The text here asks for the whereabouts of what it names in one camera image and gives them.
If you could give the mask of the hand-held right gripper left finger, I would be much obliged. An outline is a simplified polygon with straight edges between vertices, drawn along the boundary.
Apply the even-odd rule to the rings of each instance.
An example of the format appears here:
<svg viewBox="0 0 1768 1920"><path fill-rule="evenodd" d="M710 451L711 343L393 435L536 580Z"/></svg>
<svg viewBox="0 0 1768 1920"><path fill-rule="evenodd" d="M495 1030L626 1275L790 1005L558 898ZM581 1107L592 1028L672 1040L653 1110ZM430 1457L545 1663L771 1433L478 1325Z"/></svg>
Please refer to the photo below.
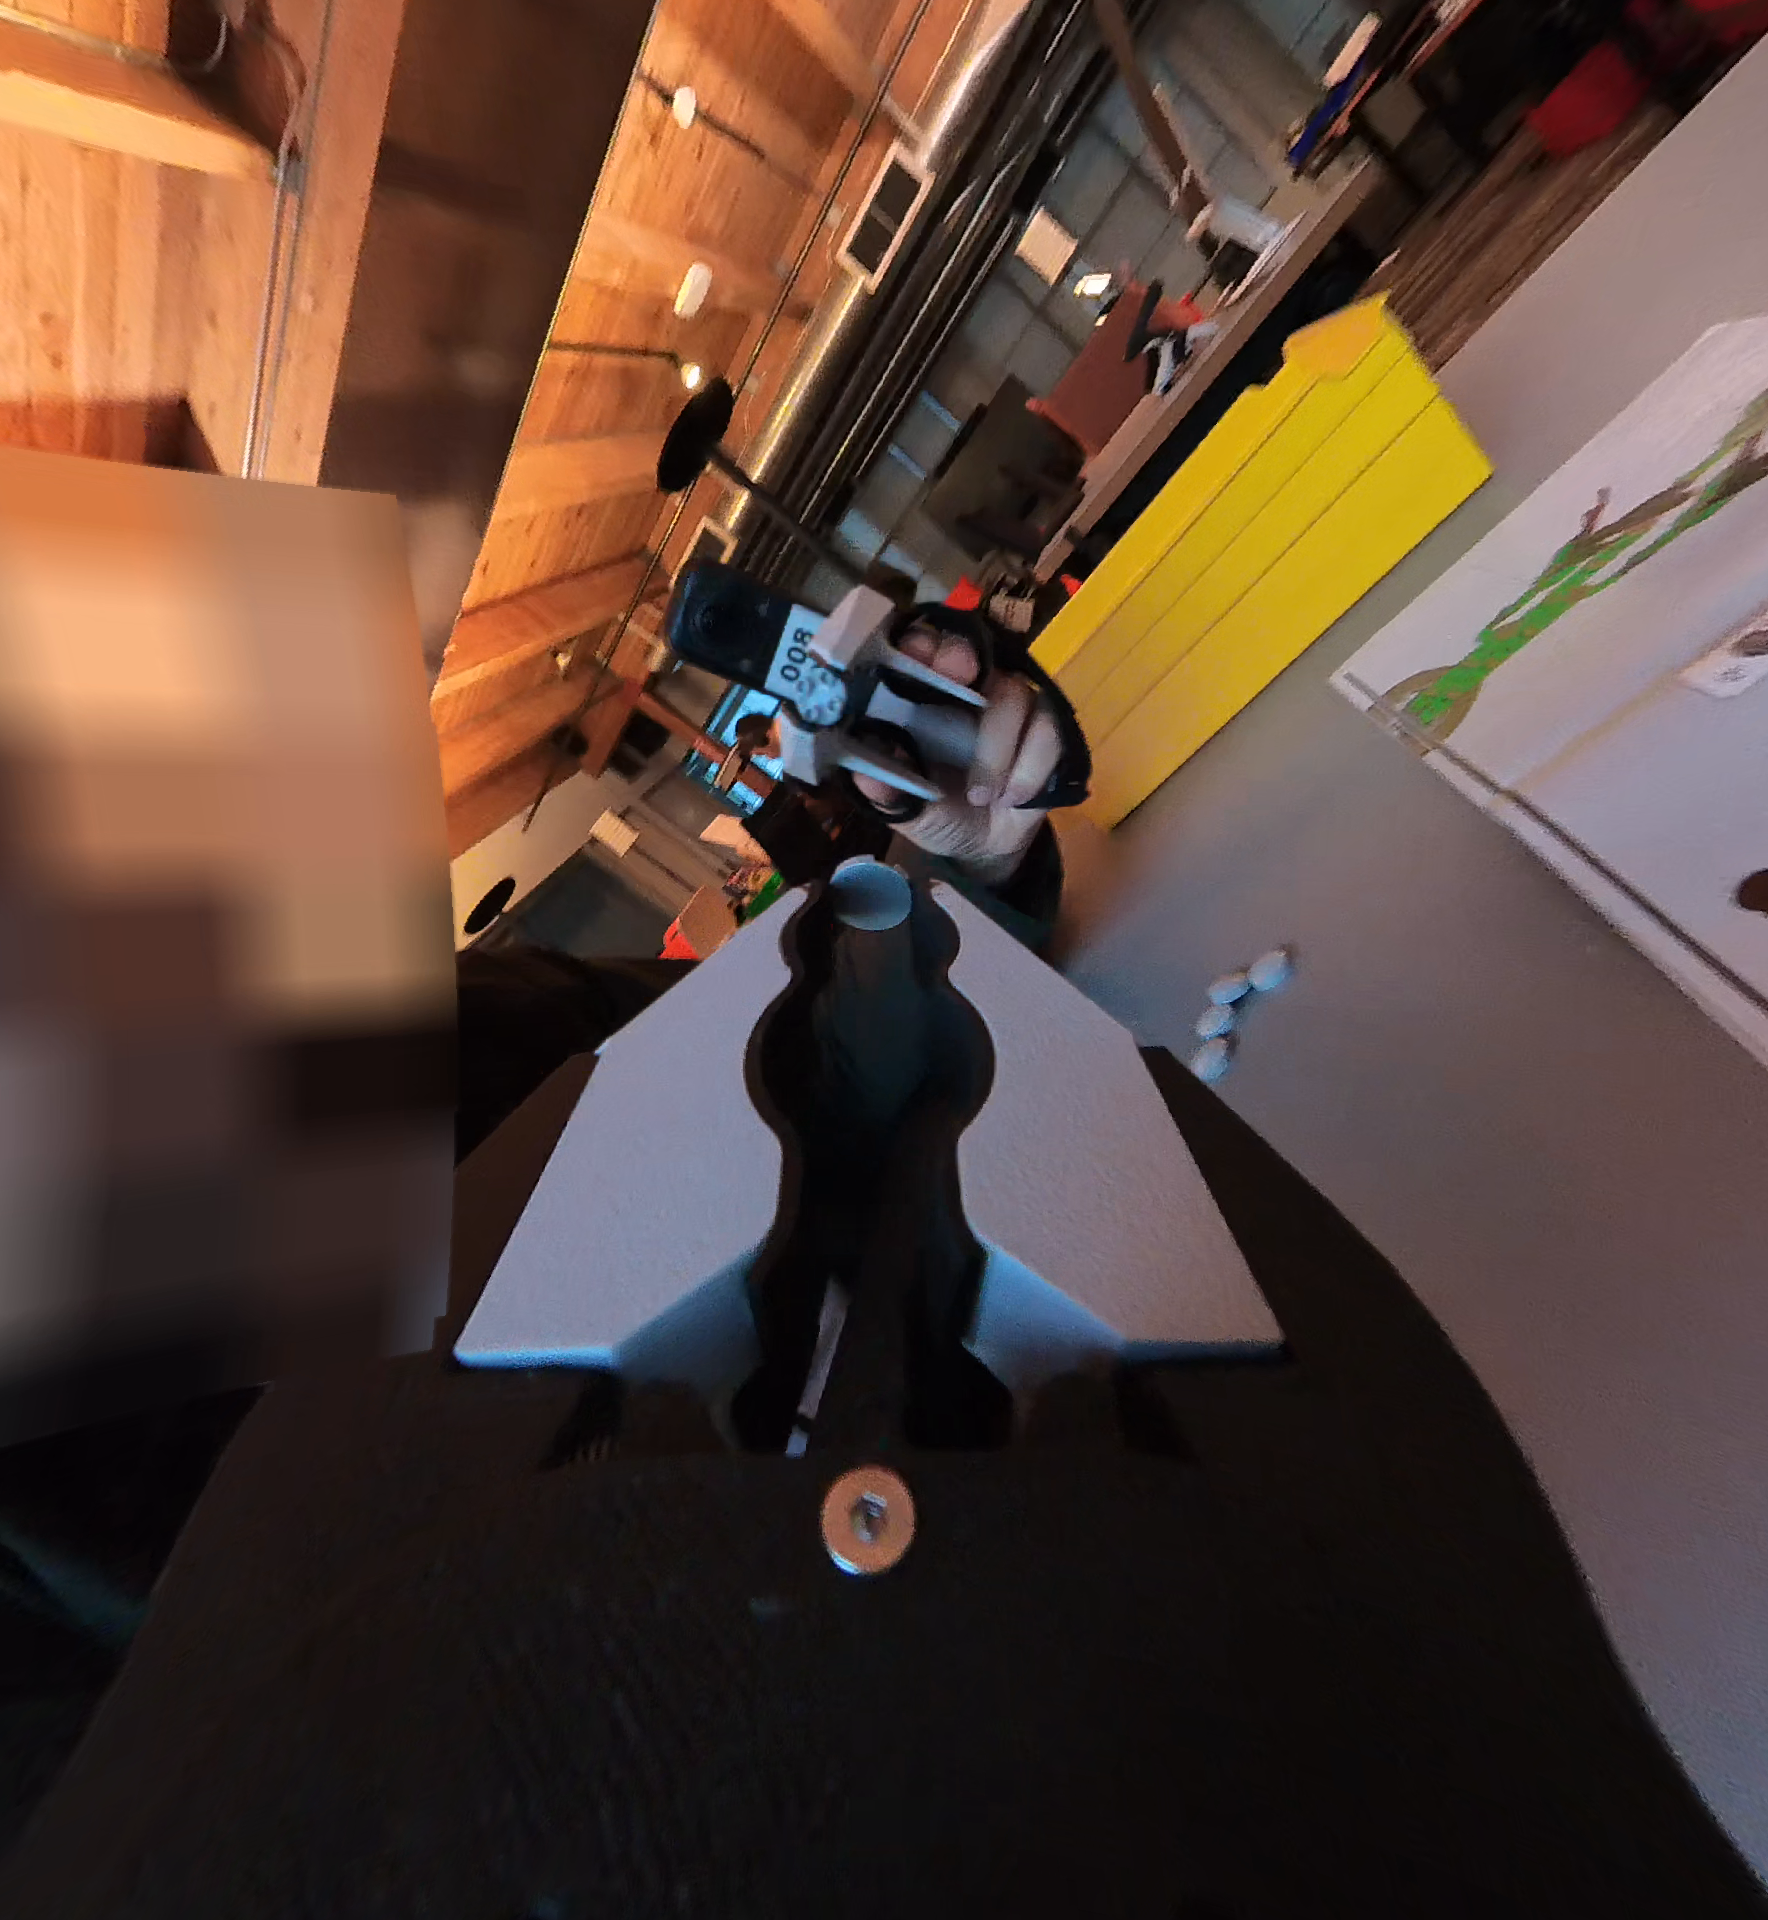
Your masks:
<svg viewBox="0 0 1768 1920"><path fill-rule="evenodd" d="M730 1393L759 1357L750 1278L781 1144L750 1047L794 986L794 888L602 1044L456 1337L470 1371L571 1368Z"/></svg>

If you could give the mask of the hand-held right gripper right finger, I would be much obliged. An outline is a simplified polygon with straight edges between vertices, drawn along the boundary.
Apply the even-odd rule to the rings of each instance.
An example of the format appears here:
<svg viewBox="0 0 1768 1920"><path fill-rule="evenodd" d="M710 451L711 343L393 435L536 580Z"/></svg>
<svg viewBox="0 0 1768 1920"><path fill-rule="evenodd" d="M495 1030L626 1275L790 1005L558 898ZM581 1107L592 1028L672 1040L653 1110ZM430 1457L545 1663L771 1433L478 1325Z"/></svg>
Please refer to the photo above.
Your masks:
<svg viewBox="0 0 1768 1920"><path fill-rule="evenodd" d="M1282 1330L1133 1036L943 881L948 983L991 1047L958 1139L985 1263L965 1350L1014 1393L1108 1364L1251 1361Z"/></svg>

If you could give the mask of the grey desk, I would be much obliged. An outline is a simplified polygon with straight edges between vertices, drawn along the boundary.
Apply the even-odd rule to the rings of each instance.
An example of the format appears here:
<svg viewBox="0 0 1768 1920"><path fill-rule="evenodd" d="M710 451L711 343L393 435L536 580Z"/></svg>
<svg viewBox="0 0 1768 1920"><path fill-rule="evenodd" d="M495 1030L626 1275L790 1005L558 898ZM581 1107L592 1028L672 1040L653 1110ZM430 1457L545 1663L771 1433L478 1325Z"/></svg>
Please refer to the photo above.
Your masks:
<svg viewBox="0 0 1768 1920"><path fill-rule="evenodd" d="M1768 1072L1340 702L1348 656L1714 324L1768 311L1768 33L1437 376L1486 486L1129 819L1071 977L1363 1229L1533 1465L1634 1687L1768 1885Z"/></svg>

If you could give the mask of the person's left hand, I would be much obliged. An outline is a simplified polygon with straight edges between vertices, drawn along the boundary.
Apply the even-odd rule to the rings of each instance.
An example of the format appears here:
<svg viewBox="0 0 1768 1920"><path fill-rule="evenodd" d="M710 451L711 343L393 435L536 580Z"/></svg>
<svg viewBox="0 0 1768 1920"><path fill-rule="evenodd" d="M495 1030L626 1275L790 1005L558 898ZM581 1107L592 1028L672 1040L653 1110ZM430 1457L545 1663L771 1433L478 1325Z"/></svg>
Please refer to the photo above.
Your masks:
<svg viewBox="0 0 1768 1920"><path fill-rule="evenodd" d="M895 643L943 679L985 697L965 767L895 833L976 883L1008 883L1045 825L1045 810L1034 802L1063 755L1061 727L1035 683L1002 666L984 666L965 636L942 634L919 620Z"/></svg>

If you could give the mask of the dark monitor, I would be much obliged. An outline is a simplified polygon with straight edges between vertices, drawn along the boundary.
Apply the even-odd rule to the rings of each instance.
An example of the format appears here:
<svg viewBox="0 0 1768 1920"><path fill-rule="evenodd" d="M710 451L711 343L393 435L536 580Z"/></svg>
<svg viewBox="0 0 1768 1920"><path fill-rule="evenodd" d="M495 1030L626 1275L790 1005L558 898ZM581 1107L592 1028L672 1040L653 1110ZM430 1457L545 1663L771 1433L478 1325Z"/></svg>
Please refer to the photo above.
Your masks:
<svg viewBox="0 0 1768 1920"><path fill-rule="evenodd" d="M1081 495L1084 447L1034 399L1003 376L931 471L921 509L971 563L1035 563Z"/></svg>

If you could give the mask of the yellow plastic box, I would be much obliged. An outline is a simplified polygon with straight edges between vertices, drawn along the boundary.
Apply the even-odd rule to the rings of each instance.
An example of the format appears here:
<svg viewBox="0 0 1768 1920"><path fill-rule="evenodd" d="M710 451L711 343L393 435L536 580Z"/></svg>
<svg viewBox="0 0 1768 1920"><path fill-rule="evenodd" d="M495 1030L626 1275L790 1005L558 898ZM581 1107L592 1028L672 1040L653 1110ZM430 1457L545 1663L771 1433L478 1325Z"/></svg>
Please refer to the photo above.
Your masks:
<svg viewBox="0 0 1768 1920"><path fill-rule="evenodd" d="M1385 295L1302 328L1041 627L1117 825L1491 477Z"/></svg>

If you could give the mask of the long grey table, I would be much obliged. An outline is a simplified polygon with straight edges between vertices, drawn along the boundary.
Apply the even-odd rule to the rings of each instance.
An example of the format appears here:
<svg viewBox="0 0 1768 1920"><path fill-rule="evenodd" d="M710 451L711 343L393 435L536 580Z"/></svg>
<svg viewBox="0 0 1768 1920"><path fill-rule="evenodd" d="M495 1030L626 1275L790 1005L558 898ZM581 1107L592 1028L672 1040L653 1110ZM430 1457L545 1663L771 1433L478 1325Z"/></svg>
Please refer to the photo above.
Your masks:
<svg viewBox="0 0 1768 1920"><path fill-rule="evenodd" d="M1279 249L1211 316L1208 338L1169 387L1141 398L1090 460L1078 502L1035 561L1039 578L1070 569L1076 556L1117 538L1231 401L1279 372L1285 342L1359 293L1376 270L1376 251L1352 231L1352 221L1383 181L1374 155L1355 155L1304 204Z"/></svg>

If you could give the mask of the painted white canvas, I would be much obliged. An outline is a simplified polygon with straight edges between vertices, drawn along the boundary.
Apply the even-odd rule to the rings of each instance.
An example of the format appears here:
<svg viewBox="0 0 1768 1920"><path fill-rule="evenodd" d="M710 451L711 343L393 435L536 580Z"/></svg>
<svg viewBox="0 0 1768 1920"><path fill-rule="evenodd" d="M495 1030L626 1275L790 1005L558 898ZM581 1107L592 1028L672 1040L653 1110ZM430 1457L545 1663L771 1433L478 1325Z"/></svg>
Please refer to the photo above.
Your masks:
<svg viewBox="0 0 1768 1920"><path fill-rule="evenodd" d="M1768 1070L1768 311L1706 330L1329 683Z"/></svg>

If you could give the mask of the person's dark clothing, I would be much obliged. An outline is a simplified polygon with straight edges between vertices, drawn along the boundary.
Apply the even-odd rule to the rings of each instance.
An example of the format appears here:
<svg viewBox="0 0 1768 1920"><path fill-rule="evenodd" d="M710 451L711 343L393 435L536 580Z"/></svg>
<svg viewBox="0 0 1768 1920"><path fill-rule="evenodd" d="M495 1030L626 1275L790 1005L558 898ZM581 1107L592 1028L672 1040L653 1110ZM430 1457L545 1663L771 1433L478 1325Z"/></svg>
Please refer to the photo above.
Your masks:
<svg viewBox="0 0 1768 1920"><path fill-rule="evenodd" d="M466 948L456 1161L690 970L528 942ZM89 1723L260 1395L241 1385L0 1450L0 1857Z"/></svg>

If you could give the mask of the red bin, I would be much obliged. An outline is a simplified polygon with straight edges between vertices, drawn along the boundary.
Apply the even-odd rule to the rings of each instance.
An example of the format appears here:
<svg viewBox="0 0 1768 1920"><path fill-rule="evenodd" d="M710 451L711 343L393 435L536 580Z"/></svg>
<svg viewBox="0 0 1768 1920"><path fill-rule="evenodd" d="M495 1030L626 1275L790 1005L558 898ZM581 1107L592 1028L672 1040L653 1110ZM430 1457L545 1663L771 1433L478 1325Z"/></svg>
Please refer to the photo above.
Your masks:
<svg viewBox="0 0 1768 1920"><path fill-rule="evenodd" d="M1641 68L1611 39L1587 48L1539 99L1523 126L1548 159L1567 159L1610 138L1650 99Z"/></svg>

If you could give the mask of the silver metal duct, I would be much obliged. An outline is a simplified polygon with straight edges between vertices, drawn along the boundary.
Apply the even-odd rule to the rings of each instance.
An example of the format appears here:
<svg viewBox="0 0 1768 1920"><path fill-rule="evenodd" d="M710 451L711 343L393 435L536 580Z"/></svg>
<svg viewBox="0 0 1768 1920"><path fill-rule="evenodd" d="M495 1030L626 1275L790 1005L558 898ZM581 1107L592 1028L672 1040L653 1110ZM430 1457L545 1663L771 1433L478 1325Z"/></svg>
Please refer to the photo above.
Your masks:
<svg viewBox="0 0 1768 1920"><path fill-rule="evenodd" d="M770 491L776 491L781 469L799 456L808 430L823 418L828 406L857 394L857 376L843 372L841 363L861 342L879 291L899 277L912 259L913 243L925 235L942 209L943 195L960 171L967 135L981 122L995 82L1014 59L1014 48L1029 12L1032 3L1020 2L967 3L943 43L924 95L895 126L893 141L901 139L919 155L933 173L933 185L895 259L871 293L865 293L838 265L836 251L890 148L855 171L857 194L838 228L828 293L804 325L785 382L755 435L735 456L738 465Z"/></svg>

